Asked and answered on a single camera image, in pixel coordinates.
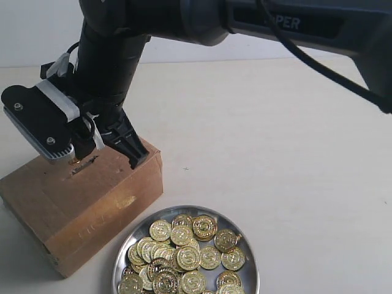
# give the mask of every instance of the white wall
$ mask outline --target white wall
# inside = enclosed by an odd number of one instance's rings
[[[53,61],[80,35],[78,0],[0,0],[0,67],[36,66]],[[314,56],[326,56],[308,50]],[[290,57],[277,42],[230,36],[214,47],[153,38],[142,62],[213,61]]]

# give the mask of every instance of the pile of coins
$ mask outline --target pile of coins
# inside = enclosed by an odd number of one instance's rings
[[[244,294],[235,273],[245,264],[237,247],[240,236],[230,229],[218,230],[212,217],[180,214],[171,224],[157,220],[149,234],[129,248],[130,265],[122,274],[119,294]],[[198,241],[212,239],[215,246],[200,249]],[[206,290],[200,267],[214,270],[220,264],[226,271],[217,277],[217,292]]]

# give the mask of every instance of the stainless steel bowl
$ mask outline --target stainless steel bowl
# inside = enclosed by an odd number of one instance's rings
[[[260,283],[258,268],[251,246],[247,242],[247,239],[244,234],[232,221],[230,221],[220,213],[217,213],[216,211],[210,210],[208,208],[197,206],[176,206],[158,211],[157,213],[154,213],[153,215],[143,220],[130,233],[129,237],[125,240],[117,255],[111,281],[112,293],[117,294],[117,287],[121,281],[121,275],[124,271],[124,268],[129,265],[129,261],[127,258],[128,248],[130,248],[131,245],[135,244],[143,237],[149,236],[149,227],[154,221],[157,221],[159,219],[165,219],[166,221],[171,223],[172,219],[179,214],[188,214],[192,217],[201,216],[203,214],[209,215],[216,220],[218,224],[218,230],[221,230],[223,228],[229,228],[233,230],[237,235],[242,236],[242,238],[238,242],[238,247],[241,248],[244,252],[246,256],[246,262],[245,265],[237,272],[237,274],[242,280],[243,288],[246,294],[258,294]],[[214,240],[211,240],[209,242],[199,242],[199,244],[200,248],[203,248],[205,246],[214,246]],[[218,268],[212,271],[208,271],[202,268],[200,269],[200,271],[206,276],[207,279],[206,290],[215,292],[217,290],[216,279],[221,272],[225,271],[225,268],[220,265]]]

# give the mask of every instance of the screw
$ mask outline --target screw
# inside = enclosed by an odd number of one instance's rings
[[[55,143],[56,143],[55,138],[52,138],[52,137],[47,138],[48,145],[54,145]]]
[[[13,108],[16,111],[21,111],[23,109],[23,105],[21,103],[15,103],[15,105],[13,106]]]

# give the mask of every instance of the table surface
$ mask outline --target table surface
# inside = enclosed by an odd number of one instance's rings
[[[322,61],[362,82],[348,59]],[[0,90],[38,76],[0,69]],[[162,150],[164,196],[66,280],[0,206],[0,293],[110,294],[132,228],[186,204],[242,229],[262,294],[391,293],[390,116],[295,59],[144,64],[125,109]],[[4,114],[0,138],[0,178],[37,155]]]

